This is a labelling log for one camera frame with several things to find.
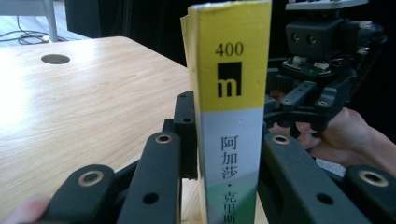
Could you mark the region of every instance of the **floor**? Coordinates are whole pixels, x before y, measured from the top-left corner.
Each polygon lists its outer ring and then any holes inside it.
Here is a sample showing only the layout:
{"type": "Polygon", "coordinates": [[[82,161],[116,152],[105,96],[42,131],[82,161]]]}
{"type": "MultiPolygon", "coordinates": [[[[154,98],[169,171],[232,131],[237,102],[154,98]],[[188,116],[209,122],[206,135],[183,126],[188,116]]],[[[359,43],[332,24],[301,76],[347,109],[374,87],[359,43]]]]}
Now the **floor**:
{"type": "MultiPolygon", "coordinates": [[[[57,31],[60,41],[73,41],[87,39],[83,35],[77,35],[67,31],[64,0],[54,0],[57,31]]],[[[0,16],[0,48],[6,46],[18,46],[22,44],[37,44],[47,42],[49,27],[47,18],[44,16],[0,16]],[[23,31],[37,37],[21,38],[23,31]]]]}

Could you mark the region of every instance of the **letter m logo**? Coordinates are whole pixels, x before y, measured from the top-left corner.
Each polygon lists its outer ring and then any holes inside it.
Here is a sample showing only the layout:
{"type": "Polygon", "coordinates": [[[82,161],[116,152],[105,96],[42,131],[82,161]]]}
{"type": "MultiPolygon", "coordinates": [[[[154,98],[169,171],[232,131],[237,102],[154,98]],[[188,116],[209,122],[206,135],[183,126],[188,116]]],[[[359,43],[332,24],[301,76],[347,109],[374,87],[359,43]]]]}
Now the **letter m logo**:
{"type": "Polygon", "coordinates": [[[242,63],[218,63],[218,97],[240,96],[242,63]]]}

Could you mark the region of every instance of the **book spine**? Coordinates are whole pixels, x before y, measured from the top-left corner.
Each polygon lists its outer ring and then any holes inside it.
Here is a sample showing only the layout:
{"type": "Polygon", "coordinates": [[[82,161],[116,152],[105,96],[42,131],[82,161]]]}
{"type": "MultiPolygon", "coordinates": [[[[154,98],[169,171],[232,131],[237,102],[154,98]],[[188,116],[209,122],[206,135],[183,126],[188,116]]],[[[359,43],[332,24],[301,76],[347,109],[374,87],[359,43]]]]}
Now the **book spine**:
{"type": "Polygon", "coordinates": [[[270,20],[270,1],[246,1],[191,6],[184,21],[208,223],[254,222],[270,20]]]}

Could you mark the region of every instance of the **wooden tabletop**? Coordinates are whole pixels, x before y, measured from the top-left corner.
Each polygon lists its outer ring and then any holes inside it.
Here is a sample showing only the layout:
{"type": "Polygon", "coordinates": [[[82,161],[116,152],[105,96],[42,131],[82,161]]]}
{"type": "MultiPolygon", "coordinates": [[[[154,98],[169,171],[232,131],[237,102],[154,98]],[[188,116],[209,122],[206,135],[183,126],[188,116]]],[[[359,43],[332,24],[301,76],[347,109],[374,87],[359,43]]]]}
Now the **wooden tabletop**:
{"type": "MultiPolygon", "coordinates": [[[[0,220],[85,165],[138,160],[189,89],[185,67],[125,37],[1,48],[0,220]]],[[[196,181],[182,202],[182,222],[201,223],[196,181]]]]}

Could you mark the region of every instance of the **yellow book spine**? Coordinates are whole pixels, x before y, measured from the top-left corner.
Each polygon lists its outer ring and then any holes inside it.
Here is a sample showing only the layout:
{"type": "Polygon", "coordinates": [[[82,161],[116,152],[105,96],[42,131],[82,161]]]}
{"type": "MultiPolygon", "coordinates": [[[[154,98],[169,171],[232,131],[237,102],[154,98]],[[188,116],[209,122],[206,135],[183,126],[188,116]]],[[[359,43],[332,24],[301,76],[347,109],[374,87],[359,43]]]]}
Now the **yellow book spine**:
{"type": "Polygon", "coordinates": [[[204,219],[253,223],[271,1],[191,6],[183,20],[204,219]]]}

